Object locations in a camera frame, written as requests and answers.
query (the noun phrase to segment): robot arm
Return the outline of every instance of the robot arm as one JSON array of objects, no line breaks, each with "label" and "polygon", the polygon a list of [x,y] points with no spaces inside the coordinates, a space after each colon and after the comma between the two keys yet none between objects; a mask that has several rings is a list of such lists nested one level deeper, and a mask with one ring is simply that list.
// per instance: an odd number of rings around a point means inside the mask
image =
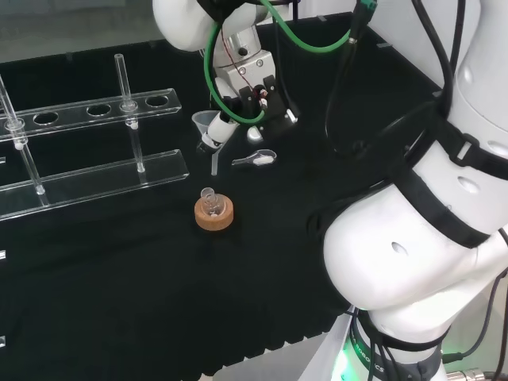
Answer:
[{"label": "robot arm", "polygon": [[[175,48],[188,52],[204,49],[214,21],[197,0],[153,0],[153,14],[164,38]],[[225,36],[241,32],[266,19],[263,6],[244,4],[224,22]]]},{"label": "robot arm", "polygon": [[[277,6],[277,9],[286,13],[288,7]],[[198,0],[153,0],[153,11],[160,31],[176,48],[196,51],[206,46],[214,21]],[[226,98],[237,110],[265,109],[270,103],[263,119],[263,127],[267,128],[251,127],[248,131],[251,143],[263,140],[263,130],[285,131],[287,125],[291,127],[296,122],[296,113],[285,106],[275,86],[271,53],[261,48],[257,31],[252,27],[267,16],[264,6],[240,6],[225,20],[214,48],[213,66],[221,98]],[[228,114],[220,112],[202,134],[200,147],[210,152],[218,150],[239,125]]]}]

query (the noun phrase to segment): table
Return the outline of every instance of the table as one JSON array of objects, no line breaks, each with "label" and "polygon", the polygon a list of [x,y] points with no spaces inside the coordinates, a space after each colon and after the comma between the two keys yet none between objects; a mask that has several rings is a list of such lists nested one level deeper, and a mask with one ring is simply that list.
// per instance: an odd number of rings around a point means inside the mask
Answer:
[{"label": "table", "polygon": [[[329,44],[348,21],[342,14],[293,27],[310,44]],[[258,30],[274,52],[272,26]],[[345,147],[436,90],[393,48],[377,46],[383,42],[374,33],[364,38],[340,94],[333,136],[340,134]],[[115,53],[125,56],[133,92],[176,89],[179,118],[169,126],[154,122],[141,139],[145,154],[180,148],[190,177],[0,224],[0,250],[7,252],[0,264],[0,336],[7,343],[0,379],[194,381],[327,331],[348,303],[331,285],[306,219],[368,185],[421,126],[401,131],[363,161],[336,160],[323,123],[337,54],[312,56],[284,39],[283,75],[302,111],[299,127],[273,143],[279,161],[263,170],[231,171],[232,159],[254,150],[237,133],[212,179],[209,160],[196,154],[199,135],[191,124],[209,102],[198,53],[151,41],[5,63],[0,74],[19,110],[103,98],[117,94]],[[66,139],[75,145],[62,144]],[[108,129],[37,137],[30,147],[41,175],[130,154],[127,132],[119,137]],[[10,149],[0,147],[8,162]],[[72,160],[61,163],[63,154]],[[17,165],[0,169],[1,181],[25,176]],[[203,187],[235,204],[235,222],[223,233],[206,233],[194,222]]]}]

